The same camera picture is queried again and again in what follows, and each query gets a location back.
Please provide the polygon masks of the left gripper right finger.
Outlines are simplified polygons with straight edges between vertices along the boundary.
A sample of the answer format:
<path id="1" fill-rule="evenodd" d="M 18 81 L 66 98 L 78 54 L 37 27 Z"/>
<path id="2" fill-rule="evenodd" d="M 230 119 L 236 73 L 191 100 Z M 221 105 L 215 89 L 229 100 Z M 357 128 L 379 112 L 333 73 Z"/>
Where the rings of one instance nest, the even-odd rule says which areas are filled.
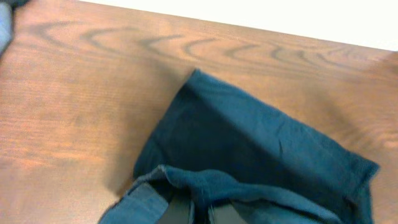
<path id="1" fill-rule="evenodd" d="M 211 205 L 208 215 L 211 224 L 248 224 L 231 203 Z"/>

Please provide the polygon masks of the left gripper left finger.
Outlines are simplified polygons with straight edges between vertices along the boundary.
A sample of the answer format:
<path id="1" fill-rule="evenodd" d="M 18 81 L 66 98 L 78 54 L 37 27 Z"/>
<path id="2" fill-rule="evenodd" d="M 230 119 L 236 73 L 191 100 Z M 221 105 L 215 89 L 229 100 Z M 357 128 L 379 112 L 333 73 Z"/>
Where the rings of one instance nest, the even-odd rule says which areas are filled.
<path id="1" fill-rule="evenodd" d="M 188 195 L 175 194 L 156 224 L 191 224 L 191 200 Z"/>

